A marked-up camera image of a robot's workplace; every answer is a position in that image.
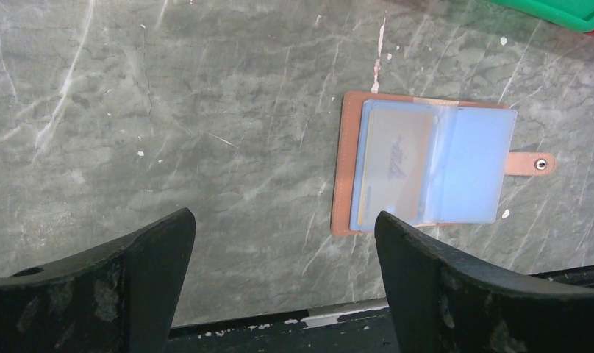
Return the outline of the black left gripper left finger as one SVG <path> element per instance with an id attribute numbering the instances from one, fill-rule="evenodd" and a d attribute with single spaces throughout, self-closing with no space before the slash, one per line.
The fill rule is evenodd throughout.
<path id="1" fill-rule="evenodd" d="M 0 352 L 162 352 L 196 236 L 183 208 L 0 277 Z"/>

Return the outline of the tan leather card holder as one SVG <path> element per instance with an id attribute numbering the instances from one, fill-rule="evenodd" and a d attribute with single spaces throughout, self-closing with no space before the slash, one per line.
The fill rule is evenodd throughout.
<path id="1" fill-rule="evenodd" d="M 376 108 L 433 115 L 419 213 L 407 222 L 415 227 L 490 224 L 505 177 L 545 176 L 557 166 L 552 154 L 511 150 L 518 114 L 506 106 L 350 91 L 343 97 L 340 117 L 332 202 L 336 236 L 374 229 L 357 225 L 357 213 L 369 114 Z"/>

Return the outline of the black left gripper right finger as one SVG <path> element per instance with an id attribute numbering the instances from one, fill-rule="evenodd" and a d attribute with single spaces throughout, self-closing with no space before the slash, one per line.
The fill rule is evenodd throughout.
<path id="1" fill-rule="evenodd" d="M 374 237 L 401 352 L 594 352 L 594 265 L 519 274 L 386 212 Z"/>

